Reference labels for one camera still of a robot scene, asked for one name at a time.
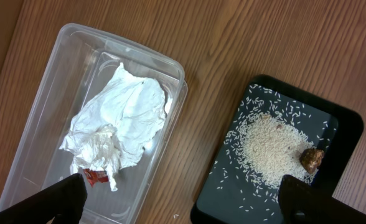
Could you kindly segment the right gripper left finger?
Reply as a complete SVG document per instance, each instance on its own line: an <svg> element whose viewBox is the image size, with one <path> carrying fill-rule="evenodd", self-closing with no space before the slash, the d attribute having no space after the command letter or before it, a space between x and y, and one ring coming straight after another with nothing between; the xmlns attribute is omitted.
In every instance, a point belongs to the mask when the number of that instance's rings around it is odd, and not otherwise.
<svg viewBox="0 0 366 224"><path fill-rule="evenodd" d="M0 212L0 224L78 223L87 199L81 174L73 174Z"/></svg>

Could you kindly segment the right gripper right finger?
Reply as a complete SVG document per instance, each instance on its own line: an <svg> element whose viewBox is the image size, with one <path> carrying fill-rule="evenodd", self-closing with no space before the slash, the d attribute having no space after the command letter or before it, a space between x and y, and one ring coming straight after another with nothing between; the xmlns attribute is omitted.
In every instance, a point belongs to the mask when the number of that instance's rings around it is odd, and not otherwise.
<svg viewBox="0 0 366 224"><path fill-rule="evenodd" d="M278 204L285 223L366 224L366 214L291 175L281 180Z"/></svg>

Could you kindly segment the red snack wrapper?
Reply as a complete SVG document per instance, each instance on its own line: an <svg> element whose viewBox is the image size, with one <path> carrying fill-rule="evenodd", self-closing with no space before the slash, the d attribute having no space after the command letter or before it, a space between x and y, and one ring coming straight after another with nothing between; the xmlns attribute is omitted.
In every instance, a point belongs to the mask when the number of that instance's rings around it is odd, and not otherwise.
<svg viewBox="0 0 366 224"><path fill-rule="evenodd" d="M104 183L108 182L109 178L105 171L93 171L90 169L84 169L84 174L89 182L89 184L93 187L97 182Z"/></svg>

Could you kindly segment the brown food scrap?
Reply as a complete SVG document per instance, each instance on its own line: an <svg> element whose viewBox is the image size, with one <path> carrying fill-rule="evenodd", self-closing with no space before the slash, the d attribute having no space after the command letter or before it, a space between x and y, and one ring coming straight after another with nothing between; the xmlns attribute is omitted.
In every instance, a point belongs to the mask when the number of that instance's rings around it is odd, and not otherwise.
<svg viewBox="0 0 366 224"><path fill-rule="evenodd" d="M322 163L324 151L316 148L308 148L303 151L299 161L308 174L313 174Z"/></svg>

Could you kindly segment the pile of rice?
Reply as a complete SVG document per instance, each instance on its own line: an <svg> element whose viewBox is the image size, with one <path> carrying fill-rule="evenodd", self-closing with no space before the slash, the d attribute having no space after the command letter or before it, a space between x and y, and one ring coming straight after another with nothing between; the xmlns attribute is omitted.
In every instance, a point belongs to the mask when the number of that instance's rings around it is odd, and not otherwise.
<svg viewBox="0 0 366 224"><path fill-rule="evenodd" d="M329 113L249 85L209 172L210 197L197 206L226 223L282 223L282 177L312 184L316 174L299 158L306 149L328 150L338 126Z"/></svg>

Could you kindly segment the white napkin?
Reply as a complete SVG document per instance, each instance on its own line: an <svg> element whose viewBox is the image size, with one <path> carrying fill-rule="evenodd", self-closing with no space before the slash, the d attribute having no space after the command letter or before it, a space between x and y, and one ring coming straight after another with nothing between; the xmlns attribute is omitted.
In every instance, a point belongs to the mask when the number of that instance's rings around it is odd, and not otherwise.
<svg viewBox="0 0 366 224"><path fill-rule="evenodd" d="M70 173L104 172L111 191L115 175L136 166L145 146L165 124L166 94L153 78L137 77L121 63L99 94L71 122L60 148L73 154Z"/></svg>

